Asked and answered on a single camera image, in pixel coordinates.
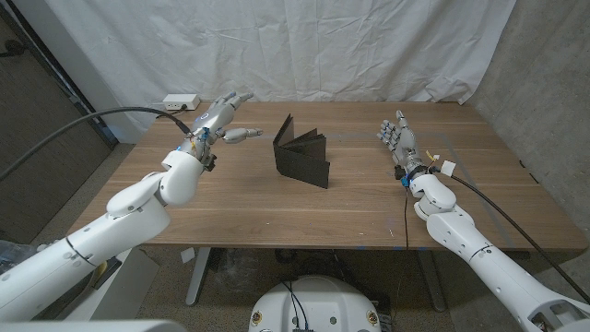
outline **robotic arm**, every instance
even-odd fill
[[[393,153],[395,177],[419,198],[414,209],[429,235],[469,264],[524,331],[590,330],[590,305],[549,290],[486,239],[422,162],[404,114],[396,117],[399,126],[385,120],[377,136]]]
[[[160,234],[170,224],[164,208],[188,203],[203,171],[215,167],[210,147],[218,138],[239,143],[261,129],[223,127],[252,94],[217,98],[197,117],[192,134],[153,172],[115,195],[107,213],[0,277],[0,321],[30,320],[105,260]]]

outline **white power strip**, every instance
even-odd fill
[[[169,94],[164,98],[164,107],[168,111],[179,111],[181,109],[194,111],[201,100],[195,94]]]

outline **electrical cord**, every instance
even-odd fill
[[[299,328],[299,315],[297,314],[297,305],[295,305],[295,300],[293,300],[293,292],[291,291],[291,288],[287,287],[287,289],[289,290],[289,292],[291,293],[291,302],[293,302],[293,309],[295,309],[295,327]]]
[[[299,305],[299,307],[301,308],[301,312],[303,313],[303,319],[305,320],[305,329],[306,330],[309,329],[310,326],[307,324],[307,316],[305,315],[305,311],[303,310],[303,307],[301,306],[301,302],[299,302],[297,295],[295,295],[295,293],[293,293],[293,289],[291,287],[287,286],[287,284],[284,281],[281,281],[281,283],[283,285],[285,285],[285,287],[287,287],[287,289],[291,293],[291,299],[293,300],[293,298],[295,298],[295,301],[297,301],[297,304]]]
[[[404,223],[406,226],[406,250],[409,249],[409,242],[407,239],[407,188],[406,188],[406,204],[404,205]]]
[[[336,250],[332,249],[332,255],[334,255],[334,259],[336,260],[336,265],[338,267],[338,271],[340,271],[340,276],[342,277],[342,281],[347,282],[347,278],[344,276],[344,270],[342,269],[342,264],[336,255]]]
[[[586,303],[590,304],[590,297],[588,296],[588,294],[586,294],[584,292],[584,290],[582,290],[582,288],[580,288],[580,286],[578,286],[578,284],[575,283],[575,281],[572,280],[572,278],[570,278],[570,276],[568,276],[567,273],[565,273],[565,271],[563,271],[563,269],[561,269],[561,267],[559,265],[557,265],[557,263],[553,262],[553,260],[549,257],[549,255],[547,255],[547,253],[545,252],[545,250],[543,250],[543,248],[541,248],[536,242],[535,240],[533,240],[530,236],[528,236],[528,234],[520,227],[518,226],[518,224],[516,223],[516,221],[514,221],[512,218],[510,218],[510,216],[508,216],[508,214],[506,214],[506,212],[504,212],[500,207],[498,207],[494,202],[491,201],[491,199],[489,199],[487,196],[485,196],[482,192],[480,192],[475,186],[468,184],[467,182],[465,182],[464,180],[451,175],[451,178],[453,180],[456,180],[457,182],[459,182],[460,184],[466,186],[467,188],[473,190],[476,194],[478,194],[481,198],[483,198],[486,202],[488,202],[488,204],[490,204],[493,208],[496,209],[496,211],[500,212],[500,214],[506,218],[506,220],[508,220],[508,222],[510,222],[515,228],[516,230],[521,233],[521,235],[523,235],[525,237],[525,239],[531,243],[531,245],[533,245],[533,247],[535,247],[535,249],[537,249],[537,251],[543,256],[543,258],[545,258],[545,260],[551,264],[551,266],[553,268],[555,268],[555,270],[557,270],[557,272],[565,279],[565,281],[567,281],[570,286],[572,286],[575,291],[578,292],[578,294],[580,294],[580,296],[582,296],[582,298],[584,298],[584,300],[586,301]]]
[[[174,111],[174,112],[172,112],[172,113],[169,113],[169,114],[170,114],[170,115],[176,115],[176,114],[178,114],[178,113],[181,113],[182,111],[186,110],[186,107],[187,107],[187,106],[186,106],[186,104],[183,104],[183,106],[181,106],[181,109],[180,109],[180,110]],[[160,117],[162,117],[162,116],[163,116],[163,115],[158,115],[158,116],[156,116],[156,119],[159,119],[159,118],[160,118]]]
[[[47,145],[47,143],[58,138],[61,134],[68,131],[72,127],[74,127],[78,124],[81,124],[83,122],[86,122],[87,120],[94,119],[96,117],[103,116],[106,114],[125,113],[125,112],[143,112],[143,113],[159,114],[159,115],[165,116],[165,117],[173,120],[173,122],[176,123],[176,125],[178,125],[178,127],[181,128],[183,133],[185,133],[186,135],[191,134],[191,129],[188,126],[186,126],[186,124],[184,124],[181,120],[177,119],[176,117],[174,117],[164,111],[155,110],[155,109],[151,109],[148,107],[117,107],[117,108],[112,108],[109,110],[91,113],[88,115],[84,115],[81,118],[78,118],[75,121],[72,121],[71,123],[66,124],[63,127],[57,129],[52,134],[50,134],[46,138],[44,138],[41,142],[37,143],[37,145],[32,147],[29,151],[25,152],[25,154],[23,154],[20,158],[18,158],[17,161],[15,161],[10,166],[8,166],[7,169],[2,171],[2,174],[0,174],[0,182],[4,181],[5,178],[8,175],[10,175],[10,173],[12,173],[15,169],[18,168],[18,166],[22,165],[25,161],[27,161],[33,154],[35,154],[37,151],[39,151],[41,148],[43,148],[45,145]]]

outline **metal table leg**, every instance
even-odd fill
[[[446,303],[444,302],[441,282],[439,281],[439,276],[436,272],[432,252],[418,251],[418,261],[422,276],[424,276],[426,286],[428,287],[428,293],[431,297],[432,308],[441,313],[446,310]]]
[[[210,252],[211,248],[204,247],[199,248],[196,253],[195,269],[193,270],[191,284],[188,286],[188,292],[186,293],[186,305],[195,305],[199,298],[199,293],[205,281],[205,272],[207,272],[207,262]]]

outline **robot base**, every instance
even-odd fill
[[[291,288],[301,302],[309,330],[381,332],[375,307],[369,299],[341,280],[326,276],[305,276],[293,281]],[[302,331],[305,319],[297,301],[295,305]],[[285,285],[278,284],[254,306],[248,330],[292,331],[297,328],[294,318],[295,309],[290,292]]]

